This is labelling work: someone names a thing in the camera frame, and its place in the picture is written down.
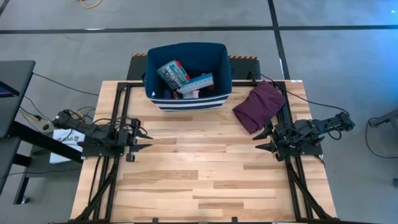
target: monitor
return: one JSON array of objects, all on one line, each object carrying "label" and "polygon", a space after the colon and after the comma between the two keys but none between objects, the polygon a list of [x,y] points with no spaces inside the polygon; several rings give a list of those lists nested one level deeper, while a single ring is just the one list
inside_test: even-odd
[{"label": "monitor", "polygon": [[0,81],[0,98],[12,96],[19,96],[19,92],[13,89],[13,87]]}]

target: maroon cloth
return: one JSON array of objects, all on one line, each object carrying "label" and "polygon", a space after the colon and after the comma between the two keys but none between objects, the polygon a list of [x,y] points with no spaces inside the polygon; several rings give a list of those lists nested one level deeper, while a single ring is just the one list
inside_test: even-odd
[{"label": "maroon cloth", "polygon": [[233,111],[250,133],[264,127],[266,121],[274,117],[285,104],[285,99],[271,84],[263,81],[258,84],[243,103]]}]

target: striped bin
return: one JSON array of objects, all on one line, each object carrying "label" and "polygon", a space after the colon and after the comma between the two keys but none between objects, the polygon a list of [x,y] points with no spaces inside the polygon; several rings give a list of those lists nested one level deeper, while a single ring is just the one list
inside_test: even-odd
[{"label": "striped bin", "polygon": [[[157,74],[157,69],[173,60],[178,60],[186,71],[214,71],[212,94],[199,99],[165,98],[164,91],[167,85]],[[232,92],[231,69],[226,47],[215,43],[182,43],[150,49],[144,82],[146,96],[161,110],[219,108]]]}]

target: yellow cable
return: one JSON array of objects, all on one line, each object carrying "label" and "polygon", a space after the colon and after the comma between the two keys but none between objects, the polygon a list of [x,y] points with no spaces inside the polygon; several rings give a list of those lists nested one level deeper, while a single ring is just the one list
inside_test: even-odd
[{"label": "yellow cable", "polygon": [[35,117],[33,117],[32,115],[30,115],[30,114],[28,114],[28,113],[26,113],[25,111],[23,111],[23,110],[19,110],[19,112],[21,113],[21,114],[23,114],[23,115],[25,115],[25,116],[27,116],[28,118],[30,118],[32,121],[34,121],[34,122],[36,122],[36,123],[38,123],[39,121],[35,118]]},{"label": "yellow cable", "polygon": [[82,114],[81,112],[79,112],[79,111],[73,111],[73,112],[75,112],[76,114],[78,114],[78,117],[79,117],[80,119],[83,119],[83,114]]},{"label": "yellow cable", "polygon": [[102,1],[102,0],[99,0],[97,3],[95,3],[95,4],[92,5],[92,6],[86,6],[86,5],[83,3],[83,0],[80,0],[80,3],[81,3],[81,5],[82,5],[83,7],[85,7],[86,9],[92,9],[92,8],[94,8],[95,6],[99,5],[99,4],[101,3],[101,1]]}]

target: white paper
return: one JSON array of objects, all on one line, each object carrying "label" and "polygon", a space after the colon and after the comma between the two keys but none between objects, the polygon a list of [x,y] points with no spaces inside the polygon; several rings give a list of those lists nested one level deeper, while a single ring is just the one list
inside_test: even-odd
[{"label": "white paper", "polygon": [[[57,140],[57,141],[62,141],[64,140],[70,133],[71,129],[56,129],[53,132],[52,138]],[[73,130],[72,133],[69,135],[68,138],[66,138],[62,143],[66,144],[67,146],[76,149],[77,151],[81,152],[83,150],[82,147],[77,145],[77,142],[81,142],[85,140],[85,135]],[[50,155],[50,163],[51,164],[56,164],[60,162],[66,162],[70,161],[70,159],[67,159],[65,157],[59,156],[55,153],[51,153]]]}]

